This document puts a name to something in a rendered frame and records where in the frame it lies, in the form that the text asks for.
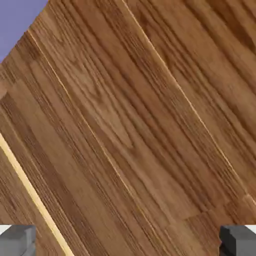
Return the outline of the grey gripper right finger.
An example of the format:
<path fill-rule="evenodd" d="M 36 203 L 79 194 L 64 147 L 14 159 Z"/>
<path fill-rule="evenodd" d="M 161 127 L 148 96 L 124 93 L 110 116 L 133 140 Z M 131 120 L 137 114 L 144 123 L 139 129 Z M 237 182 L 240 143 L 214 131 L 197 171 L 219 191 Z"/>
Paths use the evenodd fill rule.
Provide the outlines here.
<path fill-rule="evenodd" d="M 256 225 L 222 225 L 219 256 L 256 256 Z"/>

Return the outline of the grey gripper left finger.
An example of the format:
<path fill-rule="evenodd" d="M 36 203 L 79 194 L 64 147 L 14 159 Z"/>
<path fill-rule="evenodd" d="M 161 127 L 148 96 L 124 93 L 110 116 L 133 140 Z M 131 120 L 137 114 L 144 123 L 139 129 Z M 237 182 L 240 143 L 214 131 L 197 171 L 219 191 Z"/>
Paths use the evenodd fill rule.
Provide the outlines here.
<path fill-rule="evenodd" d="M 36 226 L 10 225 L 0 234 L 0 256 L 36 256 Z"/>

